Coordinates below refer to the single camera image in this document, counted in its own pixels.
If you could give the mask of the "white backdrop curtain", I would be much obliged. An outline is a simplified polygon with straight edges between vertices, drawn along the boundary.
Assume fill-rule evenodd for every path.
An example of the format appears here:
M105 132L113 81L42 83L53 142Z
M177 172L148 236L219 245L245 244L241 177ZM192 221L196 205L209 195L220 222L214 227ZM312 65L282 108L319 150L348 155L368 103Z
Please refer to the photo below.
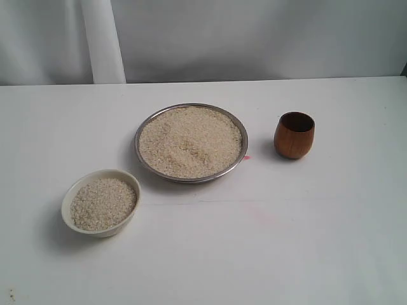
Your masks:
M405 1L2 1L1 84L398 76Z

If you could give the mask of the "round steel rice plate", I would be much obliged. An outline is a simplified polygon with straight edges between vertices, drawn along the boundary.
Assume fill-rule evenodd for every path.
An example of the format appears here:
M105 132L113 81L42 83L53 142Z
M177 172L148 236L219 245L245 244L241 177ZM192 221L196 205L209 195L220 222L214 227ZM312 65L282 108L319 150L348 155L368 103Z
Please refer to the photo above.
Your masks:
M178 183L199 184L232 171L245 157L248 135L232 113L214 105L166 107L138 128L134 149L151 173Z

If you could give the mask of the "brown wooden cup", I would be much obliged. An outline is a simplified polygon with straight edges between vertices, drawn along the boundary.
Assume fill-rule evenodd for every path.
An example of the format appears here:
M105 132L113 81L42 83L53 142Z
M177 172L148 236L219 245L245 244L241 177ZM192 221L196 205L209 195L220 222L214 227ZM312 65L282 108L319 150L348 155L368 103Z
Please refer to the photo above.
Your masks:
M302 112L283 114L275 130L273 144L276 152L288 159L300 159L311 149L315 122Z

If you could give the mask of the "white ceramic rice bowl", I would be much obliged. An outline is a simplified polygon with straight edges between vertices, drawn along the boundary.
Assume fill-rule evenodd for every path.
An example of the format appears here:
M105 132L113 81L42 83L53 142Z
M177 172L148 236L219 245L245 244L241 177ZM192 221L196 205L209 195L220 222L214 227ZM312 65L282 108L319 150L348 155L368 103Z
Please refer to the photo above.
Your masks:
M94 238L118 234L133 219L141 199L137 179L120 170L99 170L77 181L61 206L64 223Z

